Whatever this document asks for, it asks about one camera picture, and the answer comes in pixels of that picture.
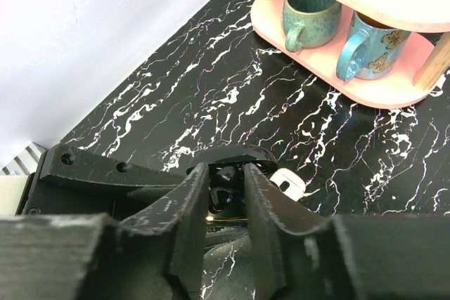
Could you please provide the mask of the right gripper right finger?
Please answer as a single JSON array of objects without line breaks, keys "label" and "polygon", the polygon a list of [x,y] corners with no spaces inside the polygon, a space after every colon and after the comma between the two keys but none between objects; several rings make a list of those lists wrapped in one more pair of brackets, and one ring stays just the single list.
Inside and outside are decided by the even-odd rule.
[{"label": "right gripper right finger", "polygon": [[258,299],[449,298],[448,216],[326,218],[244,172]]}]

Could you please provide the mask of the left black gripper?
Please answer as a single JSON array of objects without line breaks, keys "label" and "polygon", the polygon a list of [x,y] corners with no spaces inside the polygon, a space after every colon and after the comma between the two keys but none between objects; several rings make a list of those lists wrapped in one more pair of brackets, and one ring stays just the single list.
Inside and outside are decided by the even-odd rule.
[{"label": "left black gripper", "polygon": [[[114,219],[125,219],[164,199],[183,179],[58,144],[40,157],[16,215],[107,213]],[[140,188],[131,191],[132,187]]]}]

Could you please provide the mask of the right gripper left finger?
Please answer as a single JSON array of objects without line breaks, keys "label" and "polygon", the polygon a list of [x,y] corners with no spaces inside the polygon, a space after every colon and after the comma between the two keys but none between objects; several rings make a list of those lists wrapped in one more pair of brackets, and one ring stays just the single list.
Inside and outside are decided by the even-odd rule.
[{"label": "right gripper left finger", "polygon": [[1,218],[2,299],[198,299],[209,169],[123,221]]}]

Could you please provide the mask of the beige earbud charging case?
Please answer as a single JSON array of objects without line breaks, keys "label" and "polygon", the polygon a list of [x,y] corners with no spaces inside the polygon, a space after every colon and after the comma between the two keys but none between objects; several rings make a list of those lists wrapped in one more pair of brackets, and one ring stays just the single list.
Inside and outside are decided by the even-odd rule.
[{"label": "beige earbud charging case", "polygon": [[274,185],[287,197],[298,202],[304,197],[306,192],[306,183],[293,171],[280,168],[275,171],[270,179]]}]

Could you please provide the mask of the black earbud charging case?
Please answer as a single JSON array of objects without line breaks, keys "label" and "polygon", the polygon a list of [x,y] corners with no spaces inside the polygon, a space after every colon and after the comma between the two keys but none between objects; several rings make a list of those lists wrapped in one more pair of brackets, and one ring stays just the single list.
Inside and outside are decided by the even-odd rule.
[{"label": "black earbud charging case", "polygon": [[258,145],[226,145],[197,153],[190,161],[189,174],[199,163],[209,167],[209,222],[246,221],[245,165],[254,164],[265,176],[278,169],[274,155]]}]

